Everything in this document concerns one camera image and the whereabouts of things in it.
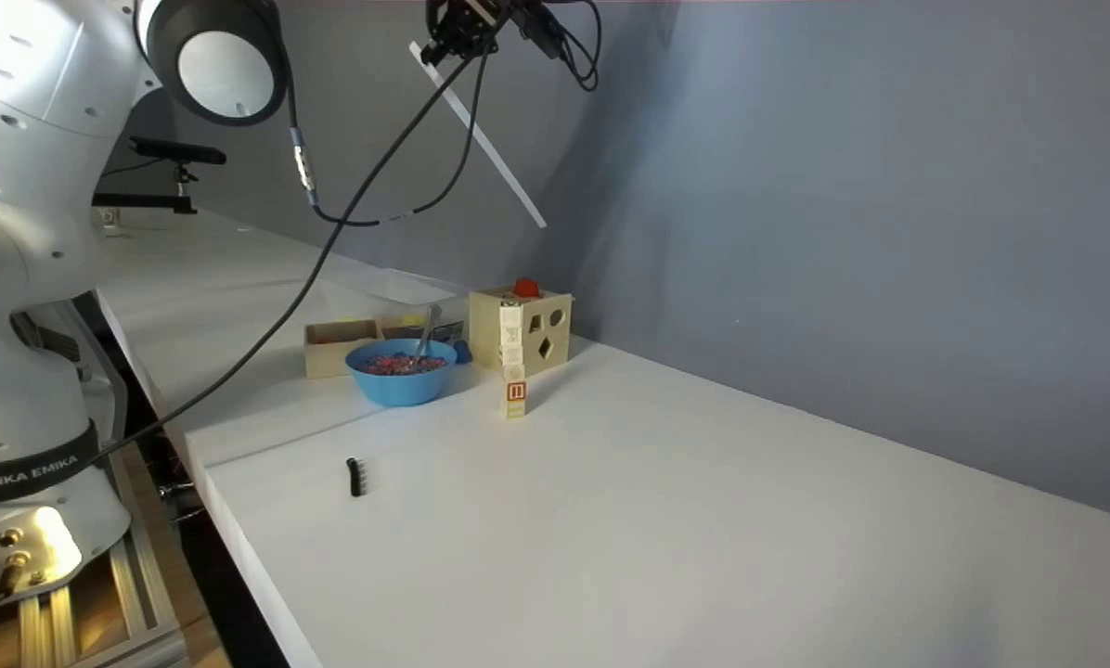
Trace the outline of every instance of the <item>black cable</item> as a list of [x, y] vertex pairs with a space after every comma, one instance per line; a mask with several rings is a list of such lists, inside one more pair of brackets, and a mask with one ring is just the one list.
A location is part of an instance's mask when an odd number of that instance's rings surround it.
[[[426, 106], [408, 118], [408, 127], [394, 139], [394, 147], [378, 158], [378, 165], [369, 170], [369, 179], [361, 184], [361, 189], [352, 194], [352, 202], [347, 206], [350, 218], [357, 211], [357, 206], [364, 202], [364, 194], [371, 189], [371, 184], [382, 175], [382, 166], [402, 153], [402, 147], [414, 139], [414, 129], [431, 116], [431, 109], [442, 100], [442, 92], [468, 72], [471, 61], [458, 65], [458, 72], [426, 96]], [[301, 281], [296, 297], [290, 302], [290, 310], [249, 347], [249, 354], [243, 354], [243, 361], [234, 361], [212, 385], [204, 385], [200, 394], [194, 394], [189, 400], [182, 400], [176, 414], [153, 420], [150, 426], [126, 434], [122, 441], [112, 441], [101, 450], [96, 462], [108, 462], [117, 450], [150, 440], [153, 430], [169, 426], [173, 420], [185, 415], [189, 409], [197, 409], [200, 400], [208, 400], [212, 394], [221, 394], [221, 385], [226, 385], [243, 369], [249, 369], [249, 361], [293, 321], [293, 314], [301, 310], [301, 302], [309, 297], [309, 290], [320, 281], [340, 238], [347, 228], [336, 228], [327, 247], [320, 249], [320, 260], [314, 264], [309, 278]]]
[[288, 106], [290, 106], [290, 147], [293, 147], [293, 165], [296, 165], [296, 179], [301, 179], [301, 189], [305, 189], [305, 202], [309, 208], [336, 223], [336, 228], [378, 228], [378, 218], [350, 218], [347, 217], [330, 217], [316, 194], [316, 184], [309, 175], [309, 150], [305, 150], [305, 129], [301, 129], [301, 113], [296, 113], [296, 76], [293, 76], [293, 65], [288, 67]]
[[414, 217], [424, 217], [424, 211], [437, 208], [452, 194], [452, 185], [465, 179], [468, 161], [471, 161], [471, 147], [475, 147], [475, 127], [481, 127], [482, 80], [488, 80], [488, 56], [481, 56], [475, 92], [471, 92], [471, 118], [468, 118], [468, 134], [465, 134], [465, 150], [458, 158], [458, 166], [452, 166], [451, 184], [426, 206], [414, 208]]
[[583, 0], [593, 14], [593, 48], [587, 48], [572, 31], [560, 31], [560, 65], [572, 72], [580, 91], [600, 91], [600, 61], [601, 61], [601, 13], [593, 0]]

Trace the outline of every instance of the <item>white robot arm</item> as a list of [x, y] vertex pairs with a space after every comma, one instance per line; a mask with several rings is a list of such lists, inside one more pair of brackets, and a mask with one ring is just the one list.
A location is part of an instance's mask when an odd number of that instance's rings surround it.
[[77, 369], [13, 322], [96, 285], [95, 189], [150, 91], [221, 122], [280, 109], [272, 24], [267, 0], [0, 0], [0, 603], [67, 584], [132, 525], [88, 468]]

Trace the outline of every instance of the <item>blue bowl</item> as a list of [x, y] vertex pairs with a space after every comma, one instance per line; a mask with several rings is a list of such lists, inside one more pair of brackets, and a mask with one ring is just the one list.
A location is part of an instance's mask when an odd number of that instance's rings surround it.
[[[424, 373], [402, 373], [402, 374], [371, 373], [371, 363], [382, 357], [415, 357], [415, 354], [426, 354], [442, 363]], [[352, 351], [347, 357], [347, 369], [352, 373], [369, 400], [382, 409], [406, 409], [406, 405], [426, 405], [451, 391], [451, 380], [458, 373], [458, 351], [446, 342], [424, 347], [420, 338], [392, 338], [392, 342]]]

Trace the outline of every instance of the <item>table surface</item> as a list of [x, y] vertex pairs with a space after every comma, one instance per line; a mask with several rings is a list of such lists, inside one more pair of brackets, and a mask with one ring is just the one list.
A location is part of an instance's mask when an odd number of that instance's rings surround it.
[[[106, 315], [150, 400], [208, 385], [316, 249], [132, 217]], [[1110, 515], [609, 347], [426, 409], [305, 380], [301, 326], [451, 297], [330, 260], [173, 426], [290, 665], [1110, 668]], [[347, 462], [369, 493], [350, 498]]]

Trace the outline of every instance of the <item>gray wall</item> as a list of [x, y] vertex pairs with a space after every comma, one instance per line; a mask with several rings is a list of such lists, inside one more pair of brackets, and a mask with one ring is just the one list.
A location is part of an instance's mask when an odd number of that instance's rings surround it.
[[[533, 236], [471, 166], [424, 223], [343, 253], [468, 285], [538, 273], [655, 361], [1110, 508], [1110, 0], [613, 3], [593, 100], [524, 46], [488, 129]], [[420, 9], [296, 3], [316, 166], [340, 194], [426, 92]], [[212, 129], [212, 208], [320, 238], [283, 127]], [[434, 118], [371, 208], [452, 161]]]

